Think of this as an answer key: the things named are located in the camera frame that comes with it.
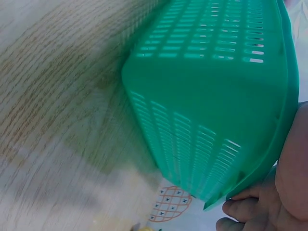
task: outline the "table surface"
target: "table surface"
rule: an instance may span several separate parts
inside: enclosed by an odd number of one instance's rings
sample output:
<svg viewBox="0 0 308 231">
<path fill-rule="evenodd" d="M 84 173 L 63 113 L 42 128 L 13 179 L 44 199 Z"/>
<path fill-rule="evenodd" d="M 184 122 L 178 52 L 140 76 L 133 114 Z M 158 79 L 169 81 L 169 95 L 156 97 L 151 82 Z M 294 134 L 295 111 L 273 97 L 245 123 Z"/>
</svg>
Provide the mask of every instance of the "table surface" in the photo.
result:
<svg viewBox="0 0 308 231">
<path fill-rule="evenodd" d="M 120 81 L 164 0 L 0 0 L 0 230 L 129 231 L 161 181 Z"/>
</svg>

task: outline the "printed design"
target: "printed design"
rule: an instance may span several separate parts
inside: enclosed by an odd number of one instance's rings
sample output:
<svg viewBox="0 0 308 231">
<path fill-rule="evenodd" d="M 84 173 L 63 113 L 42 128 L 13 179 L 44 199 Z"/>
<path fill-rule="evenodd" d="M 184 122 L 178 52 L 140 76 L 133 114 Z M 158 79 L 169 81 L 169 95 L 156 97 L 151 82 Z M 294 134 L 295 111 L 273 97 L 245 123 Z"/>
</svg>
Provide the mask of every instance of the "printed design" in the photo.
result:
<svg viewBox="0 0 308 231">
<path fill-rule="evenodd" d="M 162 188 L 149 220 L 164 222 L 177 218 L 189 207 L 191 201 L 191 195 L 177 186 Z"/>
</svg>

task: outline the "hand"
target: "hand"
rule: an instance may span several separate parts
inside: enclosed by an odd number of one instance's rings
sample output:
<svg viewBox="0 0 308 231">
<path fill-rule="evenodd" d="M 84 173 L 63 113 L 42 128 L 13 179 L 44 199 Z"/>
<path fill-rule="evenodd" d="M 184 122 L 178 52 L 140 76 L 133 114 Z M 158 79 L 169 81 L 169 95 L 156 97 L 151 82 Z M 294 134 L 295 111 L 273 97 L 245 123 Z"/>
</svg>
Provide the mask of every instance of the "hand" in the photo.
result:
<svg viewBox="0 0 308 231">
<path fill-rule="evenodd" d="M 223 205 L 217 231 L 308 231 L 308 104 L 286 139 L 277 172 Z"/>
</svg>

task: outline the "green plastic basket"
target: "green plastic basket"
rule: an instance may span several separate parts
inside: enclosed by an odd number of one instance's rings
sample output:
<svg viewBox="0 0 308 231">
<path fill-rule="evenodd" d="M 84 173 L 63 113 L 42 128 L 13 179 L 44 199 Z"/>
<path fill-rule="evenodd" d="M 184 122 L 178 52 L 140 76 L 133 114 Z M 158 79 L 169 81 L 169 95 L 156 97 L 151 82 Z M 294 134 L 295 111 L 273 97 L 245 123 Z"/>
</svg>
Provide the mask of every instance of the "green plastic basket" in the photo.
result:
<svg viewBox="0 0 308 231">
<path fill-rule="evenodd" d="M 123 83 L 163 176 L 205 209 L 265 176 L 298 103 L 282 0 L 173 0 Z"/>
</svg>

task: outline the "wooden table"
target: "wooden table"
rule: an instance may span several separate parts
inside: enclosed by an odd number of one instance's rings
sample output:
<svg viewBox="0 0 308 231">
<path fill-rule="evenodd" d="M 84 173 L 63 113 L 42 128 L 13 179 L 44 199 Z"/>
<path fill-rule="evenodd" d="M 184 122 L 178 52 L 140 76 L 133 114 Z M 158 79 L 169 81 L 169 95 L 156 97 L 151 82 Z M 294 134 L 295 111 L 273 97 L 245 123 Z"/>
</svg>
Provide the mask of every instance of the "wooden table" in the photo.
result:
<svg viewBox="0 0 308 231">
<path fill-rule="evenodd" d="M 0 230 L 129 231 L 160 183 L 123 90 L 166 0 L 0 0 Z"/>
</svg>

